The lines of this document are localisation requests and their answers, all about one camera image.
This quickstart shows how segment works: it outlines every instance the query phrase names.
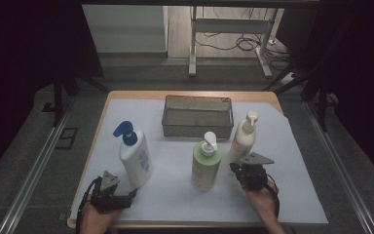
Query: bottle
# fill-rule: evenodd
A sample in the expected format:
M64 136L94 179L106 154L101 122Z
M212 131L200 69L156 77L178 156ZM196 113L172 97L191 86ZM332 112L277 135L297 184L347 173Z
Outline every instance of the bottle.
M132 186L141 187L153 172L144 132L134 131L132 123L124 121L113 135L114 137L123 136L123 142L120 145L120 159L126 168Z
M215 133L205 133L205 140L198 142L193 150L191 179L195 188L208 191L214 185L221 156L221 148L217 147Z
M259 115L256 111L248 111L245 120L242 120L233 138L229 151L228 166L231 163L239 163L241 158L250 153L251 147L256 140L256 122Z

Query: lotion bottle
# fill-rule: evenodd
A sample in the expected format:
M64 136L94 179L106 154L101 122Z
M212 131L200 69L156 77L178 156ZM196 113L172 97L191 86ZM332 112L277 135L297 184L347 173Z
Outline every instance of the lotion bottle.
M228 166L231 163L238 164L245 155L250 153L251 147L256 140L256 122L258 118L259 115L256 111L249 111L245 116L245 120L239 123L230 147Z
M131 184L136 188L141 187L153 172L144 132L134 131L132 123L124 121L113 135L114 137L123 136L123 142L120 145L120 159L126 168Z
M221 156L215 133L205 133L205 140L197 143L193 150L192 185L195 188L208 191L214 185Z

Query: cream-colored bottle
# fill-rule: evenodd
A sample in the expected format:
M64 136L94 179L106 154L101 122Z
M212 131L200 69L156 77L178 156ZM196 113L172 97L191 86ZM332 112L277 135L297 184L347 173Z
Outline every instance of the cream-colored bottle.
M250 153L251 147L256 140L256 122L258 118L259 115L256 111L248 111L245 120L239 123L230 147L228 166L231 163L238 164L241 158Z
M195 188L208 191L214 185L221 156L221 148L217 147L215 133L207 132L205 140L197 143L193 150L191 180Z

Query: person's right hand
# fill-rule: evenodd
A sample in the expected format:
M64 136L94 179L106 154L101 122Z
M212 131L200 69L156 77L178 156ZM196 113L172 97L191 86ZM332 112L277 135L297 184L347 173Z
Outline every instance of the person's right hand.
M279 189L269 180L268 184L279 193ZM242 186L242 189L250 202L251 207L257 212L261 221L271 234L283 234L278 219L275 216L275 201L267 188L263 187L259 191L250 191Z

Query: black fabric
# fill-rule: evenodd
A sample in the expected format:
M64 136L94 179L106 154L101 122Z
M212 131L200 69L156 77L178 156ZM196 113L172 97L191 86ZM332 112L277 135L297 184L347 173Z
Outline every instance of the black fabric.
M374 164L374 1L360 7L331 60L329 77L339 99L336 114Z
M102 77L81 4L0 1L0 157L54 75Z

